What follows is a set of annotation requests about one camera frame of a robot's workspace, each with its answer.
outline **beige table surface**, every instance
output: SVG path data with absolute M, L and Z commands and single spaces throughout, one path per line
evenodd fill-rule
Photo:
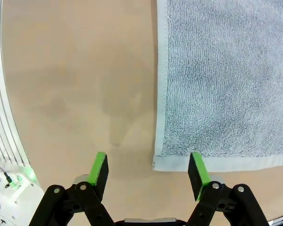
M 69 187 L 105 151 L 103 203 L 114 220 L 188 219 L 187 173 L 155 172 L 157 18 L 154 0 L 5 0 L 8 95 L 44 189 Z M 248 184 L 268 218 L 283 213 L 283 167 L 221 174 Z M 212 225 L 228 225 L 217 214 Z M 70 225 L 88 225 L 84 214 Z

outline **towel hem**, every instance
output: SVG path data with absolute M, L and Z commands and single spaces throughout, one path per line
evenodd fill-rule
M 283 166 L 283 154 L 268 157 L 204 158 L 209 172 L 251 171 Z M 189 156 L 154 156 L 153 169 L 156 171 L 184 171 L 189 165 Z
M 168 75 L 168 26 L 167 26 L 167 0 L 157 1 L 158 17 L 158 97 L 155 153 L 161 155 L 164 144 L 166 120 L 166 91 Z

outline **terry cloth towel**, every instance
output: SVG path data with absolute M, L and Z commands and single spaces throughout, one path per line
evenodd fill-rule
M 283 165 L 283 0 L 158 0 L 154 170 Z

